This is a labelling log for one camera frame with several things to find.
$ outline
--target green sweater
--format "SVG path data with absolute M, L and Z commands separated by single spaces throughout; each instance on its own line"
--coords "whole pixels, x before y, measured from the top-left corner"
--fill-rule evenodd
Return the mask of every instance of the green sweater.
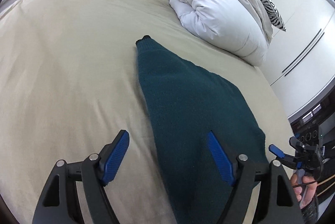
M 176 220 L 214 224 L 232 188 L 221 179 L 206 145 L 207 133 L 213 130 L 237 153 L 267 163 L 265 135 L 235 85 L 149 36 L 136 45 L 139 81 Z

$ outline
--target folded comforter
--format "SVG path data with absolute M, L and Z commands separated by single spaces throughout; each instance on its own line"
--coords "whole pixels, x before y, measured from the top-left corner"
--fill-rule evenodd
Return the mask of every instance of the folded comforter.
M 181 24 L 193 35 L 260 66 L 272 38 L 260 0 L 170 0 Z

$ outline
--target metal screw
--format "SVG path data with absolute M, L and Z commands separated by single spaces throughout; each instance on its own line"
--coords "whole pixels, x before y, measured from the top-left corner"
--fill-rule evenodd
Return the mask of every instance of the metal screw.
M 89 159 L 92 161 L 95 161 L 97 158 L 99 158 L 99 155 L 97 153 L 93 153 L 89 156 Z
M 238 156 L 238 158 L 241 160 L 241 161 L 246 161 L 247 159 L 248 159 L 248 156 L 247 155 L 245 155 L 245 154 L 240 154 L 239 156 Z
M 61 166 L 63 166 L 65 164 L 65 162 L 63 161 L 63 160 L 59 160 L 57 163 L 56 163 L 56 165 L 58 166 L 58 167 L 61 167 Z
M 278 160 L 274 160 L 272 163 L 274 166 L 277 166 L 277 167 L 281 165 L 280 161 Z

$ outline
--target human hand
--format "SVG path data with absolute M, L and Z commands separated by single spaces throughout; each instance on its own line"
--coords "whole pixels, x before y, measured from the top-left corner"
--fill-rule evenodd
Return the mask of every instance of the human hand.
M 294 173 L 293 176 L 291 177 L 292 186 L 298 185 L 297 180 L 298 180 L 298 176 L 297 176 L 296 173 Z M 307 176 L 303 177 L 303 183 L 308 183 L 308 182 L 312 182 L 312 181 L 314 181 L 313 177 L 307 177 Z M 304 200 L 300 203 L 300 209 L 304 208 L 306 205 L 308 205 L 312 201 L 312 199 L 315 195 L 317 186 L 318 186 L 317 182 L 309 184 L 309 185 L 306 186 L 307 187 L 307 192 L 306 192 Z M 295 196 L 296 196 L 298 202 L 300 202 L 301 198 L 302 198 L 302 194 L 303 194 L 302 193 L 303 188 L 302 187 L 296 187 L 296 188 L 293 188 L 293 190 L 294 190 L 294 193 L 295 193 Z

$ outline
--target fitted sheet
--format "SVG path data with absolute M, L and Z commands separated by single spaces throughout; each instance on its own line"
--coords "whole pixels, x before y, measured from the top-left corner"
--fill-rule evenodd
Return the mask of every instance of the fitted sheet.
M 269 160 L 272 143 L 293 152 L 287 117 L 260 70 L 190 34 L 169 0 L 18 0 L 0 15 L 0 192 L 20 224 L 31 223 L 57 160 L 84 160 L 121 129 L 130 146 L 106 187 L 120 223 L 175 223 L 138 82 L 135 42 L 147 34 L 240 89 Z M 80 183 L 78 194 L 92 223 Z

